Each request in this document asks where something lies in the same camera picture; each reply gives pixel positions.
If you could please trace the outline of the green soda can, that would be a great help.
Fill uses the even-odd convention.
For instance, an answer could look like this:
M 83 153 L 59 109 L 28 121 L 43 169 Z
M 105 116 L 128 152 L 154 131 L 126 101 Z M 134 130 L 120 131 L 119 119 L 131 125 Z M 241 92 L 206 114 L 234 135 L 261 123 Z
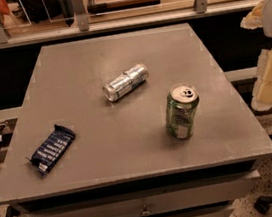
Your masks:
M 167 94 L 166 127 L 172 137 L 191 138 L 199 93 L 193 85 L 177 83 Z

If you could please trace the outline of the silver blue can lying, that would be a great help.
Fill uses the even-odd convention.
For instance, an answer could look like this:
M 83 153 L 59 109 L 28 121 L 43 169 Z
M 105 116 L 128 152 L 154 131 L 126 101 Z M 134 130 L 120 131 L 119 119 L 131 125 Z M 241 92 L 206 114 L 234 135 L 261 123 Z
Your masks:
M 143 64 L 136 64 L 103 87 L 108 101 L 114 102 L 139 86 L 149 77 L 148 68 Z

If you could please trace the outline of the blue rxbar blueberry wrapper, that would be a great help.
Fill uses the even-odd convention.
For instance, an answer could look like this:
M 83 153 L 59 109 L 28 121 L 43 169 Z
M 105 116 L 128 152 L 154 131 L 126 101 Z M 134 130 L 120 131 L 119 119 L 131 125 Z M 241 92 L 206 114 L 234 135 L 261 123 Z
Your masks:
M 74 142 L 76 133 L 62 125 L 56 125 L 53 132 L 39 145 L 29 159 L 42 176 L 47 175 Z

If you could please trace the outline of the grey drawer cabinet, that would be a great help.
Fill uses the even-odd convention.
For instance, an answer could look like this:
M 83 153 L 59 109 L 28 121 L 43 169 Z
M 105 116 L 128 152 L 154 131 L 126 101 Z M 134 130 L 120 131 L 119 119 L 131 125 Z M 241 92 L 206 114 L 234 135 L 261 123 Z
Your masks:
M 104 85 L 140 63 L 148 79 L 108 101 Z M 177 83 L 199 93 L 188 139 L 172 137 L 166 127 L 167 94 Z M 0 174 L 0 205 L 21 216 L 255 171 L 257 160 L 272 155 L 268 134 L 186 24 L 45 46 L 17 120 Z M 56 125 L 76 139 L 42 176 L 29 159 Z

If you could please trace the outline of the upper drawer with lock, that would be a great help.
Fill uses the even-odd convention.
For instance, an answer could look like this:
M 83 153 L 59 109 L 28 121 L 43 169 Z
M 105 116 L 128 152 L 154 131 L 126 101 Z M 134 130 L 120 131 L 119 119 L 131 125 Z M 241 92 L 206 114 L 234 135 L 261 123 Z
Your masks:
M 257 171 L 241 172 L 100 198 L 21 217 L 148 217 L 243 198 L 259 178 Z

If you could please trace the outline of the middle metal bracket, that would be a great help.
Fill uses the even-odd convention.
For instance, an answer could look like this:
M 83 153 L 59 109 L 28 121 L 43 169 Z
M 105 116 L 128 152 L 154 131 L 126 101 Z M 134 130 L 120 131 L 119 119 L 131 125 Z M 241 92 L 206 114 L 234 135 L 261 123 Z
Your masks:
M 88 17 L 84 8 L 84 2 L 82 0 L 71 0 L 72 7 L 76 16 L 76 22 L 80 31 L 89 30 Z

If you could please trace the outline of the aluminium window rail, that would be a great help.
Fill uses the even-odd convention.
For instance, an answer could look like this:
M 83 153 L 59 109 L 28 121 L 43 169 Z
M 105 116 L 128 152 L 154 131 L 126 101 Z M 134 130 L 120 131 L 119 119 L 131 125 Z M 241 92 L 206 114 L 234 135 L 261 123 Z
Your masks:
M 209 5 L 205 12 L 197 13 L 193 9 L 167 11 L 165 13 L 130 17 L 127 19 L 115 19 L 108 22 L 89 24 L 86 30 L 80 27 L 66 27 L 59 30 L 37 32 L 30 35 L 10 37 L 6 43 L 0 44 L 0 49 L 52 42 L 59 39 L 74 38 L 76 36 L 88 36 L 107 32 L 130 30 L 131 28 L 187 21 L 194 18 L 209 17 L 216 14 L 249 10 L 261 0 L 237 0 L 236 2 L 222 2 Z

